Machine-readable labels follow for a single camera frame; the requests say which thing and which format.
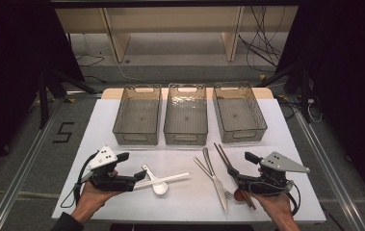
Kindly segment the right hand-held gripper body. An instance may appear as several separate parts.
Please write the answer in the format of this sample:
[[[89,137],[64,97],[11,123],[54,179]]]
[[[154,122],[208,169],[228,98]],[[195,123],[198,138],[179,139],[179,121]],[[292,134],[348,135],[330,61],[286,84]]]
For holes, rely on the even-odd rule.
[[[288,193],[294,183],[286,178],[287,172],[309,173],[310,169],[274,151],[258,164],[261,173],[257,177],[237,175],[240,190],[263,196]]]

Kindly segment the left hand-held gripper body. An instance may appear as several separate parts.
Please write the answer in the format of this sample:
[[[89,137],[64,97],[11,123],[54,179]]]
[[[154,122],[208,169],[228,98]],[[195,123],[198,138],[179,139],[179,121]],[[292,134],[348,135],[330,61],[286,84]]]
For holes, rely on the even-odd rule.
[[[96,189],[104,192],[132,192],[136,178],[116,174],[118,163],[121,162],[117,160],[117,154],[110,146],[104,145],[87,165],[88,180]]]

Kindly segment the steel table knife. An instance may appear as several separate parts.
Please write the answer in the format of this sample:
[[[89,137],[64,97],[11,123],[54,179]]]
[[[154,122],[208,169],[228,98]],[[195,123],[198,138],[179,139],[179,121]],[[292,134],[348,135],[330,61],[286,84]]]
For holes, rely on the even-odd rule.
[[[222,186],[222,182],[218,179],[218,177],[217,177],[217,175],[216,175],[216,173],[213,169],[213,166],[212,166],[212,163],[211,163],[211,160],[210,160],[209,151],[208,151],[207,147],[204,147],[202,149],[202,154],[203,154],[203,157],[204,157],[204,160],[205,160],[205,163],[206,163],[207,170],[210,173],[210,176],[213,180],[215,189],[218,193],[218,197],[220,199],[222,207],[223,207],[224,211],[227,212],[228,207],[227,207],[227,201],[226,201],[226,197],[225,197],[225,194],[224,194],[224,189],[223,189],[223,186]]]

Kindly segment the white ceramic spoon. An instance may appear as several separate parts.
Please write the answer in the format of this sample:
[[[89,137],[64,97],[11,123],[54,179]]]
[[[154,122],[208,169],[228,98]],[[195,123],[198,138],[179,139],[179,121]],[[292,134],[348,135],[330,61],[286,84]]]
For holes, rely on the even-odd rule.
[[[150,170],[148,165],[142,165],[142,169],[146,171],[146,174],[148,175],[148,177],[154,181],[154,180],[158,180],[158,177],[156,177],[152,171]],[[166,182],[160,182],[160,183],[155,183],[152,185],[152,189],[153,191],[158,194],[158,195],[162,195],[165,194],[168,190],[169,186]]]

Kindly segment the steel fork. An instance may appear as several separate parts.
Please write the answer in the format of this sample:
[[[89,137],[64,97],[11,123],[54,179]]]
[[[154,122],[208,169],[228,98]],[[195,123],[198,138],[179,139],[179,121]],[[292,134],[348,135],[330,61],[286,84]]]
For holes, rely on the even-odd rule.
[[[205,174],[209,177],[212,178],[211,173],[208,171],[208,169],[204,166],[204,164],[199,160],[199,158],[194,157],[194,162],[205,172]],[[224,191],[224,195],[227,199],[231,200],[234,199],[234,195],[233,193],[229,192],[226,188],[223,188]]]

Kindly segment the smoky clear plastic bin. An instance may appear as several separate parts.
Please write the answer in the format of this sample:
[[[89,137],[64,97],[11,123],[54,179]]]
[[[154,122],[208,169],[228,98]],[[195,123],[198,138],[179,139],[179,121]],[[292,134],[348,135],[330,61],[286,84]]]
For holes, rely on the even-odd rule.
[[[268,125],[248,82],[217,83],[212,98],[223,143],[262,140]]]
[[[208,135],[207,91],[202,84],[170,84],[164,124],[167,145],[204,145]]]
[[[113,127],[119,145],[156,145],[162,108],[159,85],[128,85],[123,89]]]

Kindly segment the person's left hand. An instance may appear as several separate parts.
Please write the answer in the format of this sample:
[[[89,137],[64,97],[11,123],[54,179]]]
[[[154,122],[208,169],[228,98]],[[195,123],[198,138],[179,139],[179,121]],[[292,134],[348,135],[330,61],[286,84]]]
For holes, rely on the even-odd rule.
[[[89,220],[110,198],[120,192],[103,192],[86,182],[76,208],[71,216],[80,223]]]

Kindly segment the person's right hand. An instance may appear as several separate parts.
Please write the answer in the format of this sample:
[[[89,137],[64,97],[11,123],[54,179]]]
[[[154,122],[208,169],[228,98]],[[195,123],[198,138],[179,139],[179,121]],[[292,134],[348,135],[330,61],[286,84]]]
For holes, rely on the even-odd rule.
[[[279,231],[300,231],[294,221],[290,199],[286,194],[266,197],[250,192],[249,195],[258,200]]]

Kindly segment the black metal stand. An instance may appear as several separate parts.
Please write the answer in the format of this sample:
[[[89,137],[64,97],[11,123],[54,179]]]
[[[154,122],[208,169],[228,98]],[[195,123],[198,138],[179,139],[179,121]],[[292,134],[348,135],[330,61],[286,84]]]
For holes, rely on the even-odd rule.
[[[265,88],[283,77],[287,77],[287,81],[284,85],[284,91],[286,93],[300,93],[300,112],[304,120],[307,123],[310,123],[311,119],[308,113],[308,99],[310,92],[309,70],[305,62],[298,61],[293,64],[289,64],[287,67],[277,71],[271,78],[268,78],[256,85],[256,87]]]
[[[48,99],[47,91],[49,90],[52,95],[57,99],[65,98],[67,91],[62,85],[62,82],[68,82],[74,87],[83,90],[87,93],[97,94],[97,90],[87,86],[79,80],[76,80],[69,75],[61,72],[60,70],[53,68],[44,69],[38,78],[39,89],[39,103],[40,103],[40,125],[42,129],[49,119]]]

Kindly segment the dark curtain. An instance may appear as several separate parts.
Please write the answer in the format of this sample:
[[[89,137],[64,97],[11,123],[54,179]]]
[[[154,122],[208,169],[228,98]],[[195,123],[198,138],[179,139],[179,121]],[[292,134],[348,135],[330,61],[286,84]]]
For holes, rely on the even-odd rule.
[[[50,0],[0,0],[0,154],[48,68],[84,79]]]
[[[278,68],[309,61],[325,118],[365,183],[365,0],[299,0]]]

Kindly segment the beige wooden desk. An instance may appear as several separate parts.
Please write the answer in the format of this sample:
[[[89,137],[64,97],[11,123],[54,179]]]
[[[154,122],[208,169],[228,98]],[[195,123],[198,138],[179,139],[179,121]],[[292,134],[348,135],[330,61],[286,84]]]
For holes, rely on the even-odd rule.
[[[267,7],[155,7],[57,9],[67,34],[105,34],[114,60],[123,60],[135,33],[219,33],[226,58],[235,57],[241,32],[254,32],[259,24],[266,32],[288,32],[297,6]]]

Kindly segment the metal floor rail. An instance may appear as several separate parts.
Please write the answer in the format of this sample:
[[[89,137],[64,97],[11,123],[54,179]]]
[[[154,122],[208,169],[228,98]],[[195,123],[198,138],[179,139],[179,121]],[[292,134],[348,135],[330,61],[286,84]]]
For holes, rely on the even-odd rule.
[[[314,155],[318,163],[320,164],[326,179],[331,186],[331,189],[340,204],[342,211],[344,212],[351,228],[353,231],[365,231],[365,222],[363,217],[360,215],[358,207],[352,200],[352,197],[347,192],[341,178],[335,170],[335,167],[330,162],[330,159],[326,155],[321,142],[319,141],[312,126],[308,124],[300,112],[296,112],[296,118],[306,136],[310,146],[313,149]]]
[[[39,151],[48,135],[50,128],[55,120],[56,113],[60,110],[61,104],[53,106],[49,118],[44,123],[43,127],[37,130],[31,146],[25,153],[24,159],[19,164],[19,168],[13,175],[12,181],[8,184],[8,188],[0,197],[0,231],[14,205],[18,194],[37,158]]]

